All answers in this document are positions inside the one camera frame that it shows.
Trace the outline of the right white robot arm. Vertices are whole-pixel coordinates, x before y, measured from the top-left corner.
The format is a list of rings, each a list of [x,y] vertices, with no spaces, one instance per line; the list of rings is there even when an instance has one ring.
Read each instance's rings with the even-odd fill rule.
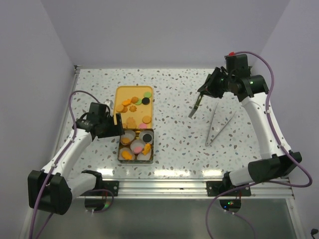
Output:
[[[247,54],[230,53],[225,56],[225,61],[226,66],[216,67],[198,89],[199,96],[193,111],[198,109],[204,96],[222,98],[230,92],[237,97],[250,118],[261,159],[224,174],[219,191],[231,196],[239,191],[240,186],[288,176],[302,161],[302,156],[294,152],[283,137],[272,112],[267,83],[263,76],[251,74]]]

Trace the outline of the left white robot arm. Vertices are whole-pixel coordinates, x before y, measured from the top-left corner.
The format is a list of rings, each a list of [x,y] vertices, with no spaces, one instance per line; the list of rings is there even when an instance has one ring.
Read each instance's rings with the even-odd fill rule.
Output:
[[[64,215],[72,201],[87,193],[96,196],[105,191],[102,174],[84,170],[69,179],[82,152],[96,138],[124,134],[120,113],[110,114],[107,105],[91,103],[89,111],[75,121],[67,141],[41,170],[33,170],[27,178],[29,206],[34,210]]]

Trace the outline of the yellow plastic tray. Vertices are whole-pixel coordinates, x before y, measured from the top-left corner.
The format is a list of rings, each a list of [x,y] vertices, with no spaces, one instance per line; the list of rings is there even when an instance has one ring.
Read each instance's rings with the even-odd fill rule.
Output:
[[[148,105],[142,104],[145,92],[151,92]],[[150,86],[119,86],[116,89],[114,113],[120,113],[123,128],[139,129],[139,124],[143,123],[144,116],[151,116],[151,123],[147,124],[150,129],[153,127],[153,89]]]

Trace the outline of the orange fish cookie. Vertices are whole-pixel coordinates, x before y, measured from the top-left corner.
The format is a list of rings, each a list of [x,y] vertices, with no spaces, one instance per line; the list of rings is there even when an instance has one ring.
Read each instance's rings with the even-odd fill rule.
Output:
[[[123,151],[121,153],[121,156],[124,160],[132,160],[133,159],[133,155],[131,153],[129,153],[128,151]]]
[[[149,143],[147,143],[144,146],[144,149],[142,150],[142,154],[143,155],[147,155],[150,152],[151,148],[152,148],[152,146]]]

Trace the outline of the green gold cookie tin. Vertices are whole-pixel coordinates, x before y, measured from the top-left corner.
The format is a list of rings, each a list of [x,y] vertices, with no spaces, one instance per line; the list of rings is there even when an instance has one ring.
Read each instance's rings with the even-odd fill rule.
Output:
[[[140,134],[141,131],[151,130],[151,131],[154,132],[153,129],[130,129],[130,130],[133,130],[133,131],[136,133],[136,139],[140,139],[140,138],[139,138],[139,134]],[[135,154],[135,159],[132,160],[132,161],[119,160],[119,151],[120,151],[120,149],[122,149],[122,148],[124,148],[124,147],[127,147],[127,148],[130,149],[130,145],[131,145],[131,143],[128,144],[128,145],[122,145],[121,142],[119,142],[119,148],[118,148],[118,156],[117,156],[118,161],[121,162],[121,163],[125,163],[125,164],[152,164],[152,162],[153,162],[153,157],[154,157],[154,152],[155,152],[155,151],[154,151],[154,140],[153,140],[153,143],[151,144],[151,146],[152,146],[152,148],[151,148],[152,157],[151,157],[151,160],[150,160],[150,161],[137,161],[137,155],[138,155],[138,154]]]

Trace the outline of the black sandwich cookie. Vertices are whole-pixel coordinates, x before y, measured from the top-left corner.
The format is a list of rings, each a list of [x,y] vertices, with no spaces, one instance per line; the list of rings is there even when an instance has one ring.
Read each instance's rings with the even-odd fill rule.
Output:
[[[153,139],[153,137],[152,137],[152,135],[149,134],[149,133],[143,135],[143,141],[146,142],[146,143],[151,142],[152,139]]]
[[[142,99],[142,104],[143,104],[143,105],[148,105],[149,103],[150,103],[150,99],[149,99],[149,98],[144,97],[144,98]]]

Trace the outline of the gold tin lid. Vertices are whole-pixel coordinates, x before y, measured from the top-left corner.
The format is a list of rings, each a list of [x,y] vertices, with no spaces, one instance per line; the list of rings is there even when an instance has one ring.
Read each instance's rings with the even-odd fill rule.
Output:
[[[194,116],[194,114],[196,113],[196,111],[198,110],[202,98],[203,98],[203,94],[199,94],[198,98],[195,101],[193,108],[191,109],[190,114],[188,115],[189,118],[192,118]]]

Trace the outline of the orange flower cookie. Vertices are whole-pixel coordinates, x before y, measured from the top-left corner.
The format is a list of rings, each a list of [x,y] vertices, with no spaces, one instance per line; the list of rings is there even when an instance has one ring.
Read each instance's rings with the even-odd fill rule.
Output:
[[[131,140],[128,137],[121,137],[121,144],[128,145],[130,144]]]

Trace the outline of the metal tongs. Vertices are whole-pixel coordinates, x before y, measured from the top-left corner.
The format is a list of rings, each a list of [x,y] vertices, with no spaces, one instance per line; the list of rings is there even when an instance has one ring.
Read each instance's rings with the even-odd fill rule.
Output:
[[[236,111],[224,106],[223,104],[216,103],[212,111],[212,118],[209,121],[209,131],[207,133],[205,146],[212,145],[218,135],[224,128],[231,122],[235,116]]]

